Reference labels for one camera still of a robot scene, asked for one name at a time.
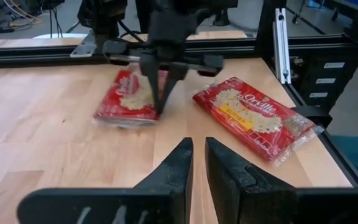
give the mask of yellow label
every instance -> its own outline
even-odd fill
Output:
[[[233,110],[229,105],[222,104],[219,107],[219,109],[225,112],[227,115],[229,115],[233,120],[237,121],[246,130],[254,127],[254,124],[251,121],[244,119],[239,113]]]

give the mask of wooden table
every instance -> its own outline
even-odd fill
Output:
[[[13,47],[9,41],[4,44]],[[173,89],[159,124],[140,130],[93,122],[92,114],[119,69],[114,65],[0,69],[0,223],[15,223],[17,203],[35,189],[133,187],[187,136],[194,142],[192,223],[217,223],[205,173],[206,136],[296,187],[351,186],[318,138],[273,167],[193,103],[191,92],[236,76],[294,106],[262,59],[226,60],[216,78],[190,71]]]

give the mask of red pasta bag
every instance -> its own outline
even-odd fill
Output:
[[[193,99],[246,146],[275,165],[323,131],[236,77],[208,86]]]
[[[160,86],[163,86],[166,77],[167,72],[160,71]],[[139,71],[120,70],[98,106],[94,118],[121,128],[155,124],[159,116],[154,110],[152,90],[147,77],[142,76]]]

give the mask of clear plastic wrap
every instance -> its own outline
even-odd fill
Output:
[[[160,71],[161,86],[166,77],[167,73]],[[118,72],[94,118],[120,128],[138,128],[158,121],[149,81],[140,74],[136,65],[129,65],[127,70]]]
[[[232,77],[197,91],[193,99],[263,159],[280,165],[323,128]]]

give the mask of floor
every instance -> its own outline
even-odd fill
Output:
[[[80,2],[81,1],[79,0],[66,0],[65,3],[57,7],[58,20],[64,32],[77,21],[76,13]],[[293,13],[291,12],[297,12],[300,4],[301,1],[299,0],[287,0],[287,8],[289,8],[287,11],[288,35],[319,35],[318,32],[301,20],[298,20],[297,24],[291,22],[293,18]],[[242,29],[248,34],[255,33],[258,28],[261,9],[262,1],[239,0],[239,6],[229,10],[229,20],[231,21],[231,25],[226,27],[215,27],[212,26],[213,18],[210,18],[199,26],[199,31]],[[339,15],[337,21],[332,22],[332,14],[333,12],[329,9],[315,9],[312,7],[305,7],[302,12],[302,16],[322,32],[326,34],[340,34],[343,27],[348,26],[351,23],[351,20],[345,16]],[[48,12],[44,12],[39,18],[42,22],[33,25],[31,29],[0,34],[0,39],[33,38],[38,35],[49,34],[50,24]],[[132,30],[139,30],[134,0],[128,0],[124,23]],[[56,32],[55,21],[53,21],[53,29],[54,32]],[[88,33],[88,31],[88,28],[78,26],[72,33]],[[354,78],[349,82],[344,93],[338,99],[335,107],[331,110],[331,116],[334,118],[328,128],[328,131],[331,134],[358,136],[358,69],[354,74]]]

